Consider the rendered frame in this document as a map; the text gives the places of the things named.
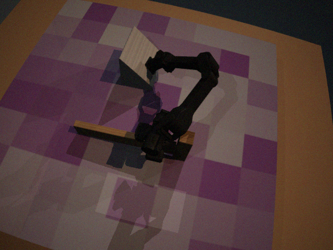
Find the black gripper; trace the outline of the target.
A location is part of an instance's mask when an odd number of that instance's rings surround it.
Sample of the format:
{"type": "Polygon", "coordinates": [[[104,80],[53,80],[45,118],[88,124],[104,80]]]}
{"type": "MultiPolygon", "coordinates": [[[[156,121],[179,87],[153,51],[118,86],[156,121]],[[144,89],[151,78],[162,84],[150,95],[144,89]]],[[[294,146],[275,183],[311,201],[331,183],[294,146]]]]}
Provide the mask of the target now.
{"type": "Polygon", "coordinates": [[[150,155],[146,154],[145,158],[146,158],[146,160],[161,163],[163,160],[163,155],[164,155],[164,151],[161,150],[161,152],[158,154],[158,156],[150,156],[150,155]]]}

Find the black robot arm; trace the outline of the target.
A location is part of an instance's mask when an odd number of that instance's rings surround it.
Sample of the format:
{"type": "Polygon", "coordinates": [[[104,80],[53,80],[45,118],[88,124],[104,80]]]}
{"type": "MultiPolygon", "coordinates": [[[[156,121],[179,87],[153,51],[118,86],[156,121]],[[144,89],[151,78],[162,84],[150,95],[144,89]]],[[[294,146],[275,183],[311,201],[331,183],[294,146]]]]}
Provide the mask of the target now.
{"type": "Polygon", "coordinates": [[[161,109],[153,119],[152,125],[142,122],[137,125],[135,140],[138,142],[145,140],[141,150],[150,156],[158,156],[164,141],[172,143],[187,132],[195,111],[218,84],[219,65],[210,52],[203,52],[198,56],[174,56],[170,52],[159,50],[154,58],[149,57],[145,66],[152,74],[161,68],[167,73],[172,73],[175,68],[201,72],[201,79],[180,106],[170,112],[161,109]],[[169,130],[173,135],[168,132],[169,130]]]}

